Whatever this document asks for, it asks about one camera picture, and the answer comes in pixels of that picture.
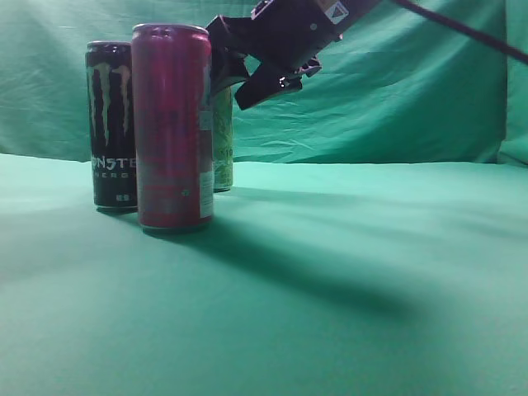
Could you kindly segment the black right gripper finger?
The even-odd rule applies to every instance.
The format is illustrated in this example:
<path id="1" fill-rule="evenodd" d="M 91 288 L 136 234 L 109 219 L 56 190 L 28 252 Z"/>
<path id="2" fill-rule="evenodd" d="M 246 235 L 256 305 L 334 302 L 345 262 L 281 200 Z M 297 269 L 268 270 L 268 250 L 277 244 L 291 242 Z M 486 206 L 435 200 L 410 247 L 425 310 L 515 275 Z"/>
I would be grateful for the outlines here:
<path id="1" fill-rule="evenodd" d="M 216 16 L 206 27 L 212 51 L 210 89 L 219 93 L 249 79 L 245 65 L 246 53 L 238 47 L 237 38 L 229 29 L 228 18 Z"/>
<path id="2" fill-rule="evenodd" d="M 240 110 L 247 110 L 272 98 L 299 92 L 302 88 L 300 77 L 289 78 L 272 66 L 260 64 L 236 91 L 234 98 Z"/>

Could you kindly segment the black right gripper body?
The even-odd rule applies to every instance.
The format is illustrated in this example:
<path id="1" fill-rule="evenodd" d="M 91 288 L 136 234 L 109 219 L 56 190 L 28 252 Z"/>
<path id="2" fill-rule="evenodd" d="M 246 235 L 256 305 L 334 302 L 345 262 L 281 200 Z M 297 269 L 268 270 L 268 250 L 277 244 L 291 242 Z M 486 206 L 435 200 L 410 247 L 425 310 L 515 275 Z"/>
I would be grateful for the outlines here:
<path id="1" fill-rule="evenodd" d="M 377 1 L 260 1 L 238 20 L 243 57 L 266 73 L 296 78 L 309 62 L 379 3 Z"/>

